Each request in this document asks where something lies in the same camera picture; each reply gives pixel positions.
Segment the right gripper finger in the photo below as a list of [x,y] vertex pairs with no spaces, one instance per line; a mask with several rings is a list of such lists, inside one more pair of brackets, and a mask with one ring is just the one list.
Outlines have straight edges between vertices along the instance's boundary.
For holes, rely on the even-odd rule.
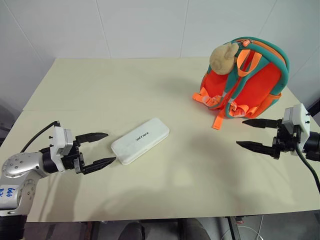
[[273,128],[277,129],[282,124],[282,119],[247,119],[242,122],[243,124],[249,125],[255,128]]
[[273,148],[271,146],[265,146],[262,143],[253,142],[253,141],[236,141],[236,143],[239,146],[241,146],[247,150],[250,150],[252,152],[264,154],[264,155],[269,155],[269,156],[273,157],[274,159],[279,158],[278,152],[276,151],[275,148]]

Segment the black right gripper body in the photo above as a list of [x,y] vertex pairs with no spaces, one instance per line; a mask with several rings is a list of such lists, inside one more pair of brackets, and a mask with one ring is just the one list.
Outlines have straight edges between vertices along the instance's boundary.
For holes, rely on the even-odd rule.
[[290,131],[282,124],[282,119],[277,120],[277,134],[272,141],[272,157],[274,159],[279,159],[281,152],[295,152],[296,144],[301,142],[301,127],[294,125],[289,129]]

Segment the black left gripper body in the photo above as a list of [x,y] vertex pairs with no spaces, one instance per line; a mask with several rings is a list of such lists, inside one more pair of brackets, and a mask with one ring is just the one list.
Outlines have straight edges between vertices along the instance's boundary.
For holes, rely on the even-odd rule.
[[81,144],[76,140],[73,141],[73,146],[67,155],[61,158],[62,164],[66,170],[75,170],[77,174],[86,174],[85,162],[83,154],[80,152]]

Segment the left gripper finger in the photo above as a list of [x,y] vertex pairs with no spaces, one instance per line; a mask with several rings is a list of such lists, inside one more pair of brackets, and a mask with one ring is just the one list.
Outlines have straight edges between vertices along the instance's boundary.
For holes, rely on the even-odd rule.
[[80,146],[83,143],[96,142],[108,136],[109,135],[104,132],[91,132],[91,133],[86,133],[82,135],[77,135],[75,137],[75,141],[77,142],[78,146]]
[[84,175],[99,171],[106,166],[110,165],[116,160],[116,157],[108,157],[108,158],[102,158],[100,160],[94,161],[92,164],[83,166],[81,169],[81,173]]

